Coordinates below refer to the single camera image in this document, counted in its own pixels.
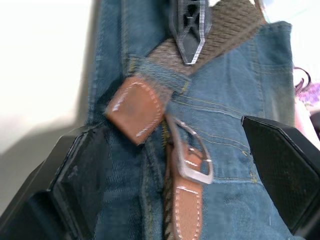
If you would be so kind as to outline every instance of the white stitching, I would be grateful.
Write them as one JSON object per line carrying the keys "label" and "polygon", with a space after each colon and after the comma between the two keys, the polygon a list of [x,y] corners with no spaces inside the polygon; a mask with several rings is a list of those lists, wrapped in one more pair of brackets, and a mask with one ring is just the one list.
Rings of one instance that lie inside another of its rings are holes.
{"label": "white stitching", "polygon": [[195,163],[193,163],[192,161],[188,161],[188,160],[184,160],[186,163],[188,163],[188,164],[191,164],[191,165],[193,165],[193,166],[195,166],[195,167],[198,167],[198,165],[197,164],[195,164]]}
{"label": "white stitching", "polygon": [[129,89],[131,89],[134,85],[139,85],[141,86],[144,90],[146,90],[146,92],[150,95],[151,99],[153,100],[153,103],[155,104],[156,107],[156,115],[155,115],[155,119],[148,124],[144,129],[142,129],[141,131],[139,131],[135,136],[136,137],[140,137],[143,133],[145,133],[149,128],[151,128],[155,123],[157,123],[157,121],[159,120],[160,116],[161,116],[161,109],[160,109],[160,105],[158,103],[158,100],[155,96],[155,93],[150,89],[150,87],[146,86],[143,83],[140,82],[133,82],[130,84],[129,87],[126,88],[125,92],[122,94],[122,96],[120,97],[120,99],[118,100],[118,102],[114,105],[114,107],[112,108],[112,111],[118,111],[119,107],[121,105],[121,103],[124,101],[125,97],[128,95],[129,93]]}
{"label": "white stitching", "polygon": [[200,197],[199,197],[199,193],[196,191],[189,190],[183,186],[178,186],[177,189],[175,190],[175,193],[176,193],[176,195],[175,195],[175,226],[176,226],[176,231],[178,233],[178,237],[181,240],[183,240],[183,237],[181,235],[180,224],[179,224],[179,203],[178,203],[180,189],[196,194],[197,223],[196,223],[195,234],[192,239],[192,240],[196,240],[196,238],[198,237],[198,234],[199,234],[199,230],[200,230]]}

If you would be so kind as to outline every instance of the leather tab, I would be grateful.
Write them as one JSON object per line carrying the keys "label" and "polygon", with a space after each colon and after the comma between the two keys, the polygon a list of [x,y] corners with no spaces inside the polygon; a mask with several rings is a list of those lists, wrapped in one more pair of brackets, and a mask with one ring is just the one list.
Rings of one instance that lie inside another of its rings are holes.
{"label": "leather tab", "polygon": [[[177,169],[177,153],[168,146],[168,165],[172,178],[172,231],[175,240],[198,240],[202,228],[202,192],[199,183],[181,177]],[[184,144],[188,167],[201,170],[202,154]]]}
{"label": "leather tab", "polygon": [[139,145],[162,121],[164,107],[157,92],[142,78],[135,76],[124,81],[104,114]]}

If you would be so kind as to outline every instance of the blue denim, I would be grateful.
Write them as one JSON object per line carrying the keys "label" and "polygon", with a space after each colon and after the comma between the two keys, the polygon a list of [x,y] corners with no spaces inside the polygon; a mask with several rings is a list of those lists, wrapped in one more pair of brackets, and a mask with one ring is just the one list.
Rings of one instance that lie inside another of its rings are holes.
{"label": "blue denim", "polygon": [[163,126],[135,146],[103,116],[124,79],[139,71],[174,90],[167,111],[199,133],[212,158],[200,239],[301,240],[291,235],[264,188],[241,126],[244,115],[294,124],[291,25],[263,25],[253,39],[184,76],[146,59],[168,37],[167,2],[101,3],[87,124],[110,126],[111,154],[105,160],[112,161],[112,173],[106,176],[95,238],[163,239]]}

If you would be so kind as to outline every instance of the denim fabric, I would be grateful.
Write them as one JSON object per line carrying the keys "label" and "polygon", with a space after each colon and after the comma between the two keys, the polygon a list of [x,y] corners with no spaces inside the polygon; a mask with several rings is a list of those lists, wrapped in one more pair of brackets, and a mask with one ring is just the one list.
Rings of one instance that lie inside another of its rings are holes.
{"label": "denim fabric", "polygon": [[163,239],[163,127],[135,146],[103,117],[125,77],[139,71],[174,90],[167,111],[199,133],[212,158],[200,239],[302,239],[290,234],[262,185],[241,126],[243,115],[294,124],[291,25],[264,25],[255,38],[187,77],[145,58],[168,36],[166,0],[104,0],[100,9],[87,123],[111,127],[105,160],[112,161],[112,174],[106,176],[95,238]]}

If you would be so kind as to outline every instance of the jeans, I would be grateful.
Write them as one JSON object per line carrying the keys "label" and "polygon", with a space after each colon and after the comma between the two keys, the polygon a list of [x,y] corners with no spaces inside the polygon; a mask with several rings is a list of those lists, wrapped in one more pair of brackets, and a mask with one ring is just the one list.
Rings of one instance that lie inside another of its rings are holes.
{"label": "jeans", "polygon": [[167,2],[101,3],[87,124],[111,128],[105,161],[112,171],[105,177],[95,238],[163,239],[163,125],[135,146],[103,116],[124,79],[139,71],[174,90],[167,111],[200,135],[211,156],[214,178],[203,189],[200,239],[301,240],[291,235],[264,188],[241,126],[244,115],[294,125],[291,25],[263,25],[253,39],[185,76],[146,59],[170,36]]}

